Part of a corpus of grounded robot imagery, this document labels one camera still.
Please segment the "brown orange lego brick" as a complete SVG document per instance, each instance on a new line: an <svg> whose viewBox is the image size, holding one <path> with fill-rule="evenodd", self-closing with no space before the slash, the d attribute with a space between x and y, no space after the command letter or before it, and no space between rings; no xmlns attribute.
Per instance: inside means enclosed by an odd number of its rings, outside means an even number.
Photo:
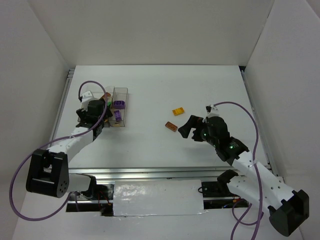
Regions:
<svg viewBox="0 0 320 240"><path fill-rule="evenodd" d="M178 129L178 127L176 125L174 125L173 123L171 123L169 121L165 124L165 127L170 129L173 132L176 132Z"/></svg>

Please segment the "purple lego brick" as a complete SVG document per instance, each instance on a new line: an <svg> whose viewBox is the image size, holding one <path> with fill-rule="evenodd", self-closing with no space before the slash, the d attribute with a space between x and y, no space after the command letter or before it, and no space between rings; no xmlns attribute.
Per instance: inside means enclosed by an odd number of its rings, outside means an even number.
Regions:
<svg viewBox="0 0 320 240"><path fill-rule="evenodd" d="M121 122L122 121L122 115L120 110L115 110L114 112L114 117L116 122Z"/></svg>

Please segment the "purple round lego piece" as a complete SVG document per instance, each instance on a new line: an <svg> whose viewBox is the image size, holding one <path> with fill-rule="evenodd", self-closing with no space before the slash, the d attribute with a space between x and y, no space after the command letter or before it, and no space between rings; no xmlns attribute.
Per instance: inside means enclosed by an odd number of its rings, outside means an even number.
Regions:
<svg viewBox="0 0 320 240"><path fill-rule="evenodd" d="M116 110L124 110L126 108L126 102L123 100L115 100L113 102L113 108Z"/></svg>

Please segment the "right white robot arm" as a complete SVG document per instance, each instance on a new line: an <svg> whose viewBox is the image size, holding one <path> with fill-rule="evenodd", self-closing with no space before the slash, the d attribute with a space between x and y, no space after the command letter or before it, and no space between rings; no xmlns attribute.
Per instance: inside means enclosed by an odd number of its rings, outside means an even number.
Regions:
<svg viewBox="0 0 320 240"><path fill-rule="evenodd" d="M309 217L308 194L302 189L294 190L263 164L254 161L252 152L230 135L221 117L191 115L178 132L185 139L193 133L194 141L207 142L223 162L237 169L240 175L231 171L221 175L228 190L262 208L262 212L269 215L273 228L281 235L290 236Z"/></svg>

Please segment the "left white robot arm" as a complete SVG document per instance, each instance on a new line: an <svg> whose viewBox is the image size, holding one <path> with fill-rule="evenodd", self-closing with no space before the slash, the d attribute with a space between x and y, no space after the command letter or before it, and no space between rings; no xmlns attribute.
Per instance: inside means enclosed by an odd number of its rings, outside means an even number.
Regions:
<svg viewBox="0 0 320 240"><path fill-rule="evenodd" d="M30 193L61 198L70 185L69 162L102 132L105 120L112 116L104 99L89 100L86 108L76 111L80 122L70 136L47 149L36 149L26 179Z"/></svg>

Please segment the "clear wavy container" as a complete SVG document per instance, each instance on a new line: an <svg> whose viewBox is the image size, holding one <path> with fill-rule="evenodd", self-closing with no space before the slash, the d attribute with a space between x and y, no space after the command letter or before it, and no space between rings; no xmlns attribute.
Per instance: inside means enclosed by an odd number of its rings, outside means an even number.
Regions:
<svg viewBox="0 0 320 240"><path fill-rule="evenodd" d="M114 86L106 86L104 88L104 91L106 93L107 98L112 98L113 97L113 93L114 93Z"/></svg>

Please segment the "clear tall narrow container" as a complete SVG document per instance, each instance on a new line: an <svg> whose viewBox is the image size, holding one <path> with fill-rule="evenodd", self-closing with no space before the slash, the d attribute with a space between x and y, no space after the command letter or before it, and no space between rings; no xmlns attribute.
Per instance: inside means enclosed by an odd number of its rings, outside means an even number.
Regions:
<svg viewBox="0 0 320 240"><path fill-rule="evenodd" d="M128 106L129 91L126 87L114 87L110 110L112 117L108 122L111 127L125 127Z"/></svg>

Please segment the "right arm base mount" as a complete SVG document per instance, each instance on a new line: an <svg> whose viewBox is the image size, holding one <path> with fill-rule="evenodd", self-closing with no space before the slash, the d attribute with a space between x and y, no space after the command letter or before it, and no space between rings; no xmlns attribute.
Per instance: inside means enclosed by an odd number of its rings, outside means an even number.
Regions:
<svg viewBox="0 0 320 240"><path fill-rule="evenodd" d="M247 208L249 203L231 193L227 186L233 177L238 176L234 170L227 170L218 176L216 181L202 182L197 191L202 194L204 209L231 209L235 204L236 208Z"/></svg>

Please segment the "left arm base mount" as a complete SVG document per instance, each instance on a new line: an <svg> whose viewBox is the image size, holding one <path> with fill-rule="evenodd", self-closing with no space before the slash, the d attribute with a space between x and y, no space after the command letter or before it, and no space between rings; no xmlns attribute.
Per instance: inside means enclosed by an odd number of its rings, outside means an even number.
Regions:
<svg viewBox="0 0 320 240"><path fill-rule="evenodd" d="M66 212L94 212L100 216L112 217L114 215L114 190L114 184L98 184L96 178L92 177L88 190L77 191L70 197L66 205Z"/></svg>

